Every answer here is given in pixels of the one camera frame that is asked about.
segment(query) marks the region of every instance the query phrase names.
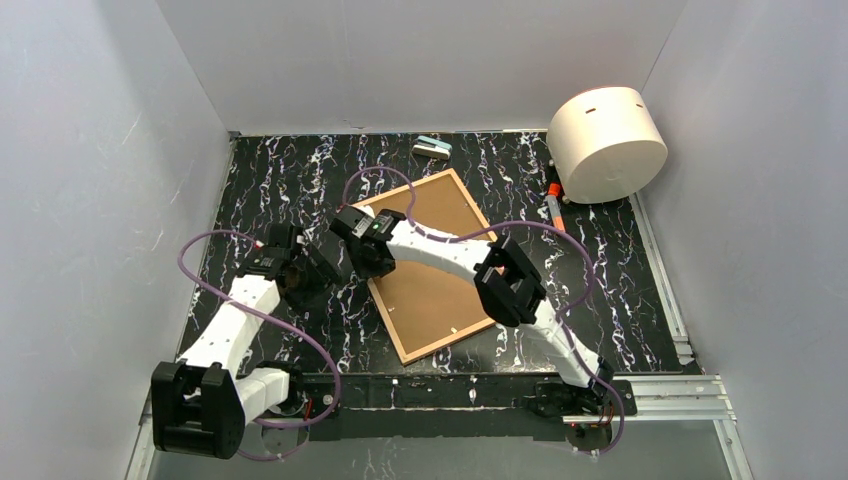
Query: black marble table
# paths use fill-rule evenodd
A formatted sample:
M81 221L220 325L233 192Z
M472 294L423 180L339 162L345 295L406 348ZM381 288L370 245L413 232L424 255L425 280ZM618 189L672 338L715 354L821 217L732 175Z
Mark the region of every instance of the black marble table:
M272 222L302 225L311 242L342 272L315 308L298 317L281 305L275 315L314 336L342 373L438 374L552 372L545 356L517 330L496 325L407 367L400 364L368 288L351 275L341 241L328 227L341 202L345 180L360 168L387 165L416 180L454 168L490 223L508 219L548 222L545 169L550 154L544 134L442 134L453 145L447 162L412 158L416 135L324 135L243 137L218 209L216 228L262 236ZM386 173L366 174L354 184L350 203L388 191L402 182ZM597 283L590 300L574 309L568 323L590 348L618 371L679 372L680 363L660 297L628 200L563 207L566 230L583 242L595 261ZM584 288L580 255L547 233L514 230L542 272L554 306ZM202 276L214 285L232 282L247 246L213 238ZM205 291L194 296L180 351L208 324L220 301ZM450 305L445 305L450 314ZM305 342L273 325L262 326L242 365L261 360L296 361L305 372L327 372Z

